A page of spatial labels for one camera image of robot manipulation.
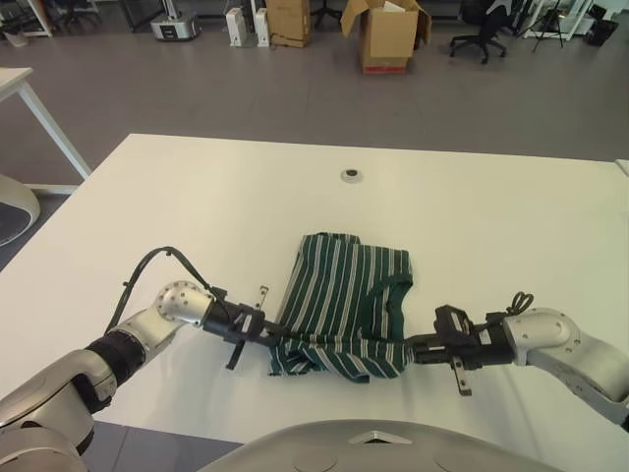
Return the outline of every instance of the table leg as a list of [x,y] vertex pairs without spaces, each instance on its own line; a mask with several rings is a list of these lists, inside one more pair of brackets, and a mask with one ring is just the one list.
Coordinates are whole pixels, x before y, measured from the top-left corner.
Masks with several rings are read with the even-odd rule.
[[20,87],[18,93],[22,97],[22,100],[27,104],[35,115],[41,126],[46,130],[50,138],[57,144],[59,149],[66,155],[70,163],[73,165],[77,172],[86,179],[91,173],[91,169],[87,166],[79,152],[70,143],[68,137],[61,131],[57,122],[52,118],[46,107],[39,100],[39,97],[35,94],[34,90],[30,87],[29,83],[24,81]]

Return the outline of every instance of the wire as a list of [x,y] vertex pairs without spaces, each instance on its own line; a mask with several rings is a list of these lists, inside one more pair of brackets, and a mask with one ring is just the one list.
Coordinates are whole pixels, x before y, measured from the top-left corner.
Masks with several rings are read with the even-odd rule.
[[535,297],[532,293],[518,292],[511,301],[511,306],[507,307],[507,317],[514,317],[524,313],[532,304]]
[[507,307],[503,313],[501,313],[500,317],[497,317],[490,322],[485,324],[480,324],[477,326],[477,331],[483,331],[484,329],[488,329],[492,326],[499,325],[502,323],[507,317],[515,317],[524,313],[529,307],[533,304],[533,300],[535,297],[532,293],[524,293],[518,292],[513,296],[513,300],[511,300],[511,306]]
[[[146,268],[146,266],[148,266],[148,263],[150,263],[150,261],[159,253],[166,253],[166,256],[174,256],[175,259],[179,261],[179,263],[190,273],[192,277],[194,277],[203,286],[205,290],[212,293],[211,285],[209,285],[209,283],[207,283],[205,279],[203,279],[203,277],[200,275],[197,269],[192,265],[190,261],[188,261],[186,256],[184,256],[178,249],[173,248],[172,246],[164,246],[163,248],[153,249],[148,254],[146,254],[146,256],[142,258],[142,260],[140,261],[138,265],[136,265],[136,268],[131,274],[131,277],[129,277],[129,280],[123,283],[125,289],[123,290],[122,295],[120,296],[120,300],[118,300],[118,305],[116,306],[116,310],[114,311],[114,314],[111,317],[109,324],[107,325],[107,329],[105,330],[105,333],[107,333],[107,331],[109,331],[111,328],[113,328],[120,322],[120,318],[122,317],[122,313],[124,312],[125,307],[127,306],[127,302],[129,301],[129,298],[131,297],[131,292],[133,291],[134,286],[136,285],[136,282],[140,278],[140,275],[142,274],[143,270]],[[225,313],[227,313],[227,310],[224,307],[222,301],[218,297],[216,297],[216,300],[219,303],[219,305],[223,308],[223,310],[225,310]]]

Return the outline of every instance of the gray floor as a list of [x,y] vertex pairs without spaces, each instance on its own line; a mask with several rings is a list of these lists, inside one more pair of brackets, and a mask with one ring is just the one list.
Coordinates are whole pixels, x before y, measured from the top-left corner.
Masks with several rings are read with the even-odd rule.
[[[335,26],[316,32],[305,49],[234,49],[217,23],[193,42],[165,44],[128,34],[117,9],[105,8],[103,17],[98,31],[23,49],[0,43],[2,65],[34,67],[35,91],[94,167],[129,133],[627,157],[626,14],[601,49],[574,39],[562,50],[548,40],[531,54],[531,40],[504,36],[509,56],[485,67],[474,48],[447,55],[449,38],[474,28],[436,24],[432,45],[402,76],[363,76],[356,38]],[[0,173],[79,183],[16,96],[0,104],[0,116]],[[62,202],[42,201],[39,225]],[[27,238],[0,250],[0,268]],[[93,472],[193,471],[236,446],[98,423],[86,460]]]

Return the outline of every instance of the stand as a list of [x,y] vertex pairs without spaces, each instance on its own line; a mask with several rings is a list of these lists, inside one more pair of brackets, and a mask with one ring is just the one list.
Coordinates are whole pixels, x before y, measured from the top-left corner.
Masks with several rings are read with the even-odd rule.
[[[559,42],[561,44],[561,47],[563,47],[563,35],[561,33],[561,24],[559,22],[559,1],[560,0],[556,0],[552,8],[548,10],[540,19],[529,25],[524,31],[518,34],[518,37],[522,37],[524,34],[526,34],[527,31],[530,31],[535,35],[535,37],[537,38],[537,42],[535,43],[533,51],[531,52],[535,52],[538,49],[540,42],[545,39],[544,36],[548,32],[548,28],[550,27],[550,25],[556,25],[557,32],[559,34]],[[542,33],[540,35],[537,35],[534,27],[539,25],[541,22],[543,22]]]

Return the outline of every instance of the striped shirt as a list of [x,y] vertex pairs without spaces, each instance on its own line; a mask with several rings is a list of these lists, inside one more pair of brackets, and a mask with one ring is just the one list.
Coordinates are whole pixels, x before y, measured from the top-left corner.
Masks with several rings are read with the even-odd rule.
[[401,308],[412,285],[406,251],[346,234],[305,236],[278,319],[292,333],[271,348],[270,374],[397,377],[413,360]]

